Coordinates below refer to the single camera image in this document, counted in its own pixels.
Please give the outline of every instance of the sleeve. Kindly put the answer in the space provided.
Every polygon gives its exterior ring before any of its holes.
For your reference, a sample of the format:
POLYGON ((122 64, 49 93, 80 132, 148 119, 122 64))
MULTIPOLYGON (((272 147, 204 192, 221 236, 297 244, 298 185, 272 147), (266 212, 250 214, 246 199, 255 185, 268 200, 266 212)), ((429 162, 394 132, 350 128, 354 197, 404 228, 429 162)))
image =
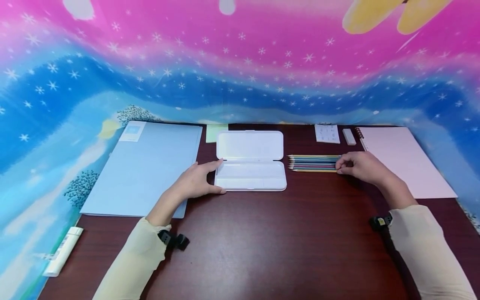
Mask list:
POLYGON ((154 227, 145 218, 140 219, 127 242, 113 261, 93 300, 137 300, 161 261, 165 259, 166 245, 158 232, 167 227, 154 227))
POLYGON ((476 299, 462 267, 430 210, 411 205, 390 211, 390 236, 425 300, 476 299))

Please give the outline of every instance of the pink notebook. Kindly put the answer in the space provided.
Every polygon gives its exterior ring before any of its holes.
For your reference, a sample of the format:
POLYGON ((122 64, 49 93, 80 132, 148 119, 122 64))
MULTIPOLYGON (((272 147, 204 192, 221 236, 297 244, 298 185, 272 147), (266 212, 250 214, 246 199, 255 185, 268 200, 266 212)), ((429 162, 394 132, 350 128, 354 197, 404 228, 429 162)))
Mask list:
POLYGON ((457 198, 407 127, 358 127, 365 151, 370 151, 405 181, 416 199, 457 198))

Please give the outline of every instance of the light blue folder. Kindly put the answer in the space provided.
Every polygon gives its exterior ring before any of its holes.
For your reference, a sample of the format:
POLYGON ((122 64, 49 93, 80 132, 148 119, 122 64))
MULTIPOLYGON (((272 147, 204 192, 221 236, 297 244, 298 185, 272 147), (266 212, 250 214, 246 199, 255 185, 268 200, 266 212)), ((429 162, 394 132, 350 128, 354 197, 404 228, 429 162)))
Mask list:
MULTIPOLYGON (((145 216, 197 158, 202 127, 130 121, 110 155, 82 214, 145 216)), ((174 218, 183 218, 187 201, 174 218)))

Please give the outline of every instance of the colorful backdrop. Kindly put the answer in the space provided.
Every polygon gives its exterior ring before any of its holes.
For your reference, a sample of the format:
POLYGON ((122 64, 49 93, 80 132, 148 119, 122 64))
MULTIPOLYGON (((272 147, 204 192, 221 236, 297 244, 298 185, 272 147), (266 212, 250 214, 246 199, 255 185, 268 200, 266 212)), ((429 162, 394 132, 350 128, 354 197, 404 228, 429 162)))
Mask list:
POLYGON ((0 0, 0 294, 35 299, 129 120, 408 126, 480 230, 476 0, 0 0))

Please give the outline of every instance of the left hand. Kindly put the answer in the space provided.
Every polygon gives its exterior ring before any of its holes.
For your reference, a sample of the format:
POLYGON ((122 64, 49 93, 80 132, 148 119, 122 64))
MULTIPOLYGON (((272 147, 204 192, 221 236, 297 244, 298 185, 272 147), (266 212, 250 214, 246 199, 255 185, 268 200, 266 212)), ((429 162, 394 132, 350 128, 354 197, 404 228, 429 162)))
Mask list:
POLYGON ((207 174, 215 171, 222 162, 223 159, 202 165, 199 165, 198 162, 194 163, 180 175, 169 190, 180 197, 182 201, 207 194, 225 194, 227 192, 225 189, 211 185, 206 180, 207 174))

